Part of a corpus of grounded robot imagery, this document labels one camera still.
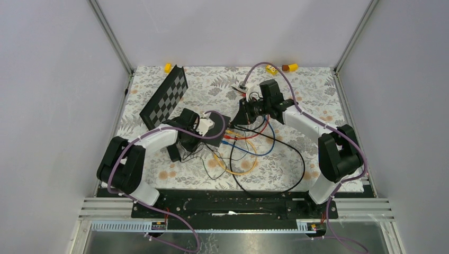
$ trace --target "table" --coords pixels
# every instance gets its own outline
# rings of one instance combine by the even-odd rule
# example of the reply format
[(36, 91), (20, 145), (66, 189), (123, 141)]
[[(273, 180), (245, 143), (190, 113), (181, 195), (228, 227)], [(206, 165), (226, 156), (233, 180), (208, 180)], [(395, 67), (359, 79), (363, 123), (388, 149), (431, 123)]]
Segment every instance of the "table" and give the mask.
[[(184, 69), (188, 90), (170, 118), (178, 116), (185, 107), (197, 113), (217, 110), (231, 119), (236, 115), (241, 95), (231, 89), (231, 86), (237, 86), (243, 81), (250, 67), (184, 67)], [(134, 139), (148, 131), (139, 113), (166, 76), (163, 67), (137, 68), (117, 135)], [(301, 107), (329, 123), (345, 124), (330, 68), (299, 68), (295, 72), (287, 73), (286, 76), (295, 90), (296, 99)], [(265, 67), (256, 68), (248, 84), (258, 85), (273, 78), (279, 83), (284, 97), (291, 98), (290, 90), (282, 76), (267, 73)], [(275, 130), (277, 139), (294, 146), (304, 156), (306, 173), (294, 191), (309, 190), (320, 175), (317, 146), (301, 132), (289, 126), (277, 121), (270, 121), (270, 124)], [(272, 136), (269, 128), (265, 129), (264, 134)], [(262, 136), (251, 139), (251, 142), (256, 146), (257, 153), (269, 151), (272, 145), (271, 139)], [(244, 141), (238, 141), (236, 145), (246, 148)], [(224, 144), (218, 149), (223, 157), (229, 157), (230, 150), (231, 147)], [(235, 149), (233, 158), (239, 159), (243, 155), (243, 152)], [(223, 172), (208, 149), (202, 149), (194, 156), (204, 160), (205, 167), (212, 177)], [(211, 180), (203, 168), (201, 159), (193, 158), (186, 163), (171, 162), (167, 150), (161, 149), (155, 154), (146, 155), (143, 179), (155, 188), (239, 189), (229, 173), (225, 173), (217, 180)], [(236, 171), (247, 171), (253, 165), (254, 159), (254, 156), (247, 155), (240, 161), (233, 161), (232, 167)], [(246, 189), (283, 191), (293, 186), (302, 175), (303, 166), (300, 157), (281, 143), (276, 143), (269, 155), (257, 159), (257, 167), (250, 174), (237, 176)], [(362, 192), (363, 185), (360, 180), (348, 182), (340, 191)]]

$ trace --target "blue cable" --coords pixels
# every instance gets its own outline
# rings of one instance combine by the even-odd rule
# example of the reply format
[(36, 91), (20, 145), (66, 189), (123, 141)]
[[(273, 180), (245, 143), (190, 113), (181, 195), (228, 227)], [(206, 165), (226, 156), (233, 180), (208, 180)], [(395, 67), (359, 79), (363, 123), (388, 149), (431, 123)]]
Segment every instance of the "blue cable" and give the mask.
[(238, 147), (238, 146), (236, 146), (236, 145), (234, 145), (234, 144), (229, 143), (229, 142), (226, 141), (226, 140), (222, 140), (221, 143), (223, 143), (223, 144), (228, 144), (228, 145), (230, 145), (230, 146), (232, 146), (232, 147), (235, 147), (235, 148), (239, 149), (240, 151), (249, 153), (250, 155), (254, 155), (254, 156), (265, 156), (265, 155), (269, 154), (271, 151), (273, 151), (274, 143), (275, 143), (275, 140), (274, 140), (274, 139), (276, 138), (276, 136), (275, 136), (275, 134), (274, 134), (273, 127), (271, 126), (271, 124), (270, 124), (269, 122), (268, 122), (268, 126), (270, 127), (271, 132), (273, 133), (273, 144), (271, 145), (270, 150), (269, 150), (268, 152), (264, 153), (263, 155), (257, 155), (257, 154), (255, 154), (255, 153), (249, 152), (249, 151), (247, 151), (247, 150), (245, 150), (245, 149), (243, 149), (243, 148), (240, 148), (240, 147)]

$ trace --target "gray floor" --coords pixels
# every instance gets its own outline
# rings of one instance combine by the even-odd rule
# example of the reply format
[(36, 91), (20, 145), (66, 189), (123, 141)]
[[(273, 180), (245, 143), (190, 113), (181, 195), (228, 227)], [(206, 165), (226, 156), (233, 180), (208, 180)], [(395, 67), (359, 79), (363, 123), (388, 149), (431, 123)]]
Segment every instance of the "gray floor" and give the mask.
[[(333, 228), (339, 236), (352, 238), (364, 244), (370, 254), (388, 253), (383, 234), (375, 222), (337, 223)], [(290, 254), (290, 253), (349, 253), (337, 240), (301, 241), (305, 234), (282, 233), (201, 233), (201, 250), (204, 254)], [(166, 233), (164, 240), (182, 247), (195, 248), (195, 240), (189, 233)], [(184, 253), (164, 244), (144, 238), (142, 233), (91, 232), (86, 254), (122, 253)]]

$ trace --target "red cable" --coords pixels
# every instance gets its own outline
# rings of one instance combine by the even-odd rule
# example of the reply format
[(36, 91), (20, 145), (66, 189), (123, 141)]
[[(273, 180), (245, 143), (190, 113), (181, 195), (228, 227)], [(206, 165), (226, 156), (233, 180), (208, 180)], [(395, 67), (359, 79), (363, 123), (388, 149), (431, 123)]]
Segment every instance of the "red cable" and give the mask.
[[(269, 120), (270, 120), (270, 116), (267, 117), (267, 121), (266, 121), (266, 123), (265, 123), (265, 126), (262, 128), (262, 130), (260, 131), (260, 133), (264, 132), (265, 128), (268, 126)], [(228, 136), (228, 135), (224, 135), (223, 137), (224, 137), (225, 139), (235, 139), (235, 140), (240, 140), (240, 139), (252, 139), (252, 138), (254, 138), (254, 137), (256, 137), (256, 136), (259, 136), (259, 133), (256, 133), (255, 135), (252, 135), (252, 136), (250, 136), (250, 137), (245, 137), (245, 138), (244, 138), (244, 137), (243, 137), (243, 138), (234, 138), (234, 137), (231, 137), (231, 136)]]

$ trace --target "yellow cable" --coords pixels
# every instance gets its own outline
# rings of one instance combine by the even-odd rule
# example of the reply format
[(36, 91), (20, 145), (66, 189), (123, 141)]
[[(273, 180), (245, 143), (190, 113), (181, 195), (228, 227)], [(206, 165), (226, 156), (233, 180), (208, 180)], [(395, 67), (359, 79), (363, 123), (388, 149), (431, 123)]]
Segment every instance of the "yellow cable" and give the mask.
[[(231, 134), (234, 134), (234, 135), (236, 135), (236, 136), (238, 136), (238, 137), (240, 137), (240, 138), (244, 138), (242, 135), (237, 134), (237, 133), (235, 133), (235, 132), (233, 132), (233, 131), (227, 130), (226, 132), (231, 133)], [(254, 150), (254, 153), (257, 153), (256, 147), (254, 146), (254, 144), (251, 143), (251, 141), (249, 141), (249, 140), (247, 140), (247, 139), (246, 139), (246, 142), (248, 142), (248, 143), (251, 145), (251, 147), (252, 147), (253, 150)], [(246, 172), (243, 172), (243, 173), (236, 173), (236, 172), (232, 172), (231, 170), (229, 170), (229, 169), (226, 167), (226, 165), (223, 165), (223, 164), (221, 163), (221, 161), (218, 159), (218, 156), (217, 156), (215, 153), (213, 153), (213, 158), (218, 162), (218, 165), (220, 165), (220, 167), (221, 167), (222, 169), (226, 170), (226, 172), (231, 173), (231, 174), (233, 174), (233, 175), (238, 175), (238, 176), (246, 175), (247, 173), (253, 171), (253, 169), (254, 169), (254, 168), (256, 167), (256, 165), (257, 165), (257, 156), (256, 156), (256, 159), (254, 160), (253, 166), (251, 167), (250, 170), (248, 170), (248, 171), (246, 171)]]

